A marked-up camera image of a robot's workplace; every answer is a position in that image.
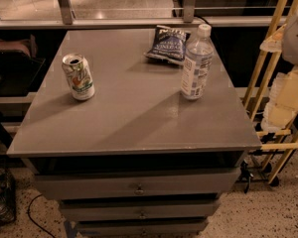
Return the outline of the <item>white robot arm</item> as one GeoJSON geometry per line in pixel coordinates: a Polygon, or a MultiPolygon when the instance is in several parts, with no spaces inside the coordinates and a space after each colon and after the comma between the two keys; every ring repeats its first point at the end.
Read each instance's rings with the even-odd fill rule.
{"type": "Polygon", "coordinates": [[[278,72],[265,105],[261,128],[269,133],[282,130],[298,113],[298,10],[290,20],[260,45],[266,52],[282,52],[282,58],[294,67],[278,72]]]}

